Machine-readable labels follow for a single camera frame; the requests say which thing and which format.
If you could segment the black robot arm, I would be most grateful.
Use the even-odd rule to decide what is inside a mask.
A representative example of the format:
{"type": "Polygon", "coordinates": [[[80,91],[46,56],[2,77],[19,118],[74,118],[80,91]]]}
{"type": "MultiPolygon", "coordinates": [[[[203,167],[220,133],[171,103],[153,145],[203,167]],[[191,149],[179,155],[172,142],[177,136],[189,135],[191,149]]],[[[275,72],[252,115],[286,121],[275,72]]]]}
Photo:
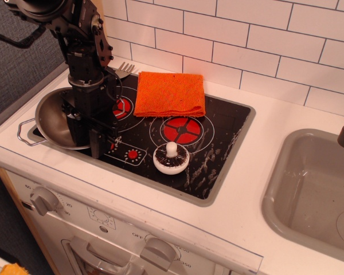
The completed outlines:
{"type": "Polygon", "coordinates": [[[48,29],[58,40],[69,68],[71,88],[59,92],[71,143],[90,148],[93,158],[108,152],[118,138],[113,108],[122,83],[108,64],[113,59],[103,20],[91,1],[6,1],[22,20],[48,29]]]}

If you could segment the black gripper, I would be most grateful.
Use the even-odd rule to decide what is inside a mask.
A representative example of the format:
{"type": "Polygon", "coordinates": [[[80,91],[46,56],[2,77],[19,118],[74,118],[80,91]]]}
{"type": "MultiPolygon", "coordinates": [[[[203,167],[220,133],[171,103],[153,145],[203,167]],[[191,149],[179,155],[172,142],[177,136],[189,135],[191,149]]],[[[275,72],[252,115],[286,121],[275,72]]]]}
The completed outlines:
{"type": "Polygon", "coordinates": [[[123,92],[117,88],[120,79],[110,67],[93,71],[70,67],[68,81],[72,89],[60,95],[72,140],[76,146],[90,144],[92,157],[98,159],[118,138],[119,123],[112,109],[123,92]]]}

